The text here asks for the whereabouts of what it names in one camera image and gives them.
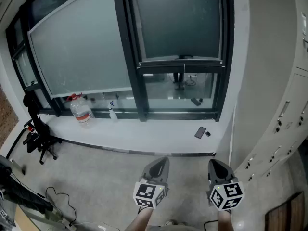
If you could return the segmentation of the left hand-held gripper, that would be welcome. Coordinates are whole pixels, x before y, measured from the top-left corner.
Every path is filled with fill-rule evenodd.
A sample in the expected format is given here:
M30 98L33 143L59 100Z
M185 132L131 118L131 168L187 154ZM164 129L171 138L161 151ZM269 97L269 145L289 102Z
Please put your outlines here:
M156 209L167 196L170 161L161 157L148 164L135 183L133 199L136 205Z

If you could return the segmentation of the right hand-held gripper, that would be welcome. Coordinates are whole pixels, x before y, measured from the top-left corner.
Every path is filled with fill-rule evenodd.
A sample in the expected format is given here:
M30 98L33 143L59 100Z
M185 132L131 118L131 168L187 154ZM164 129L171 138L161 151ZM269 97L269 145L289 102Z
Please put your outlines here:
M206 192L209 206L218 211L236 208L244 198L244 187L234 176L230 166L220 160L208 163L209 191Z

